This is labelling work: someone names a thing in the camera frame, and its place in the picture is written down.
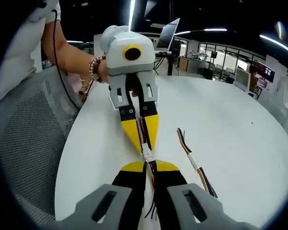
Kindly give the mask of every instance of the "bracelet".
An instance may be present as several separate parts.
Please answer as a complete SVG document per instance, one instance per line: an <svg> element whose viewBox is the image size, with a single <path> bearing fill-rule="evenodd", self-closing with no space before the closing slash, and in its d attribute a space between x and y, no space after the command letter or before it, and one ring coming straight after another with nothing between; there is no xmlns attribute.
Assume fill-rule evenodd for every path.
<svg viewBox="0 0 288 230"><path fill-rule="evenodd" d="M90 61L89 64L89 73L92 79L101 82L100 77L98 76L98 67L102 60L106 59L106 56L95 57Z"/></svg>

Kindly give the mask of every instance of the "white round table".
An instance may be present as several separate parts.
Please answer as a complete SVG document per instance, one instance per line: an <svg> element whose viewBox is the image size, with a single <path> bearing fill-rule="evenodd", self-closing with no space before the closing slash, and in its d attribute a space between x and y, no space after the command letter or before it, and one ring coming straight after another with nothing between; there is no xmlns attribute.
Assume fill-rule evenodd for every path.
<svg viewBox="0 0 288 230"><path fill-rule="evenodd" d="M236 221L263 226L288 196L288 136L253 98L234 85L191 77L156 77L159 130L154 155L179 167L188 183L203 188L183 151L177 128L213 185L224 212ZM97 85L66 141L55 190L56 220L78 201L111 184L121 167L142 160L124 135L108 86ZM159 229L144 215L152 202L146 182L139 229Z"/></svg>

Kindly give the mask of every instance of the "black ceiling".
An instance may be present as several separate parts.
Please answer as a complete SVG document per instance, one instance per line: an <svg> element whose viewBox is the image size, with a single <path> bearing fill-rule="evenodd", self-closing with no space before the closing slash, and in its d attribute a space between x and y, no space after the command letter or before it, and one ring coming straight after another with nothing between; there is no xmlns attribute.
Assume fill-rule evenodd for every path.
<svg viewBox="0 0 288 230"><path fill-rule="evenodd" d="M95 34L110 25L128 24L130 0L60 0L60 5L61 23L68 40L92 41ZM182 37L269 54L288 67L288 52L259 38L259 34L264 34L279 40L276 24L281 21L281 42L288 46L288 0L136 0L132 30L160 33L161 29L150 25L167 24L170 15L172 19L181 18L177 31L228 29L223 33L194 32Z"/></svg>

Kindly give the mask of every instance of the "gray mesh chair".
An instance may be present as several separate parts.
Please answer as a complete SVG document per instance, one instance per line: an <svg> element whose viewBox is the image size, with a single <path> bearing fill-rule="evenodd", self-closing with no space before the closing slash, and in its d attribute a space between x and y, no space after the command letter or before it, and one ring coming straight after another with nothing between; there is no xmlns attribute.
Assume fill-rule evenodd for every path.
<svg viewBox="0 0 288 230"><path fill-rule="evenodd" d="M56 67L32 74L0 101L2 167L19 204L39 225L55 220L58 166L82 105L64 85L76 106Z"/></svg>

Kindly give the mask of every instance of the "white shirt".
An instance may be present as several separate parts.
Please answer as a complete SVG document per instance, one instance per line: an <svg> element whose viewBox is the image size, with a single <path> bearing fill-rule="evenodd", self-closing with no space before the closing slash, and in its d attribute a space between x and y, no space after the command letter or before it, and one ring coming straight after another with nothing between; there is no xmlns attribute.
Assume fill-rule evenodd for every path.
<svg viewBox="0 0 288 230"><path fill-rule="evenodd" d="M40 50L45 24L55 20L54 8L60 20L60 6L57 0L52 0L45 9L33 12L15 34L0 67L0 100L36 71L36 60L31 59L31 53L37 48Z"/></svg>
<svg viewBox="0 0 288 230"><path fill-rule="evenodd" d="M274 100L276 103L283 104L286 108L288 108L288 73L282 76L278 81L274 94Z"/></svg>

